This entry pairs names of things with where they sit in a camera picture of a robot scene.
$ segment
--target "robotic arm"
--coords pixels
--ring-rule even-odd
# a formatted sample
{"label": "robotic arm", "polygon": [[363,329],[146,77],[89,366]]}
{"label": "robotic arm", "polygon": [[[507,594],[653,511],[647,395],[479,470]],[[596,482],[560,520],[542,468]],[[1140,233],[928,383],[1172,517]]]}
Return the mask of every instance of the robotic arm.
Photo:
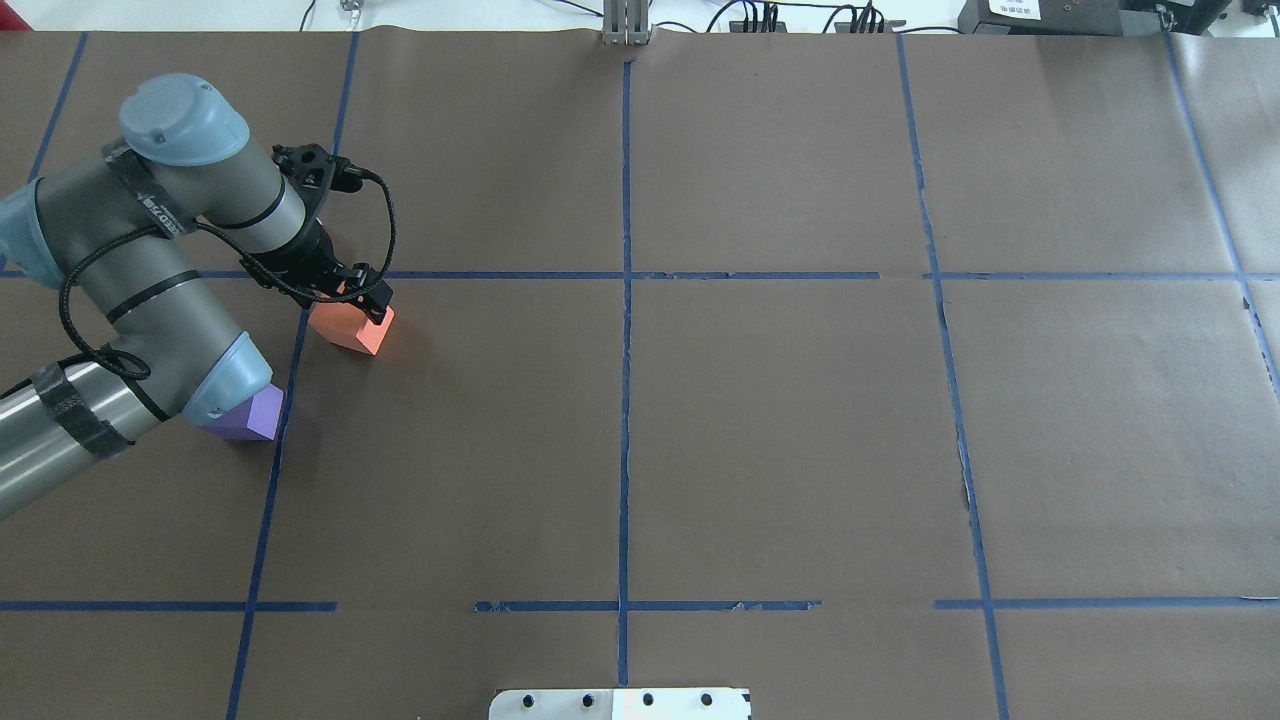
{"label": "robotic arm", "polygon": [[[81,350],[0,397],[0,519],[173,416],[204,425],[266,387],[270,366],[174,237],[216,234],[260,284],[303,307],[347,302],[381,324],[390,302],[383,273],[396,224],[380,177],[317,145],[268,156],[195,76],[143,83],[119,118],[124,136],[100,158],[0,201],[0,256],[60,290]],[[381,186],[392,220],[379,270],[338,261],[316,218],[329,190],[355,192],[366,179]],[[74,284],[118,333],[102,348],[70,323]]]}

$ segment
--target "black box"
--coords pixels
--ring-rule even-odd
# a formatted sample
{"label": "black box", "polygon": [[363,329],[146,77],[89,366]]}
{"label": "black box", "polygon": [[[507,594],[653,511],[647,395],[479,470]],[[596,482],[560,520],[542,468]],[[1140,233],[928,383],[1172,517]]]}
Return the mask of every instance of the black box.
{"label": "black box", "polygon": [[966,0],[956,27],[975,35],[1124,35],[1120,0]]}

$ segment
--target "red object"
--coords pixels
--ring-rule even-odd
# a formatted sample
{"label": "red object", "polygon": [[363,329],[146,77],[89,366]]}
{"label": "red object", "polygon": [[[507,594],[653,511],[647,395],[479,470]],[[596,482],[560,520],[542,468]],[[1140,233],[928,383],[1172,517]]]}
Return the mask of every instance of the red object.
{"label": "red object", "polygon": [[31,26],[8,3],[0,0],[0,29],[31,29]]}

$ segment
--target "purple block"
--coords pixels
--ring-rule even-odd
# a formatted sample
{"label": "purple block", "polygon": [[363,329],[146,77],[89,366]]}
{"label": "purple block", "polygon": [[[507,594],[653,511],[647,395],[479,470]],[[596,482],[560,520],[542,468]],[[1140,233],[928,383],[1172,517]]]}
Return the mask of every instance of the purple block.
{"label": "purple block", "polygon": [[202,428],[227,441],[273,441],[283,402],[284,391],[269,384],[234,410]]}

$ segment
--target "white label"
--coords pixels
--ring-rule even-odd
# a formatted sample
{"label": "white label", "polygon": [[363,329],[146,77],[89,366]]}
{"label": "white label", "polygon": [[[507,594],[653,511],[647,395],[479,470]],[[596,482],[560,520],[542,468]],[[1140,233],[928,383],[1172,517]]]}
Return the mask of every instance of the white label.
{"label": "white label", "polygon": [[991,8],[992,13],[1006,18],[1041,19],[1039,0],[987,0],[987,6]]}

